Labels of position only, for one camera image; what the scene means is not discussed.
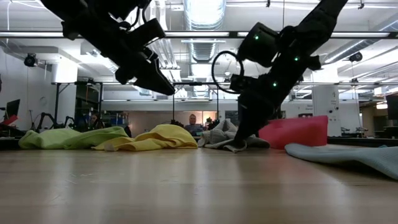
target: ventilation duct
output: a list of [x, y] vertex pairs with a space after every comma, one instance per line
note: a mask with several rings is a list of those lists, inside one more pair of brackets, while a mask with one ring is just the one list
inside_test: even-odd
[[[225, 15], [226, 0], [184, 0], [187, 30], [220, 30]], [[216, 44], [189, 44], [192, 59], [209, 62], [215, 54]]]
[[[388, 20], [380, 23], [378, 26], [374, 28], [374, 31], [379, 32], [397, 32], [398, 31], [398, 13], [394, 14], [392, 17], [388, 18]], [[332, 53], [329, 53], [325, 58], [324, 62], [326, 64], [335, 63], [344, 58], [347, 58], [360, 50], [369, 47], [380, 40], [372, 39], [372, 40], [353, 40], [339, 49], [335, 50]]]

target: desk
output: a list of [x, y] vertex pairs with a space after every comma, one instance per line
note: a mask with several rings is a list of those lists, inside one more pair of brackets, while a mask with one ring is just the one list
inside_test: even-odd
[[396, 223], [398, 183], [284, 151], [0, 152], [0, 223]]

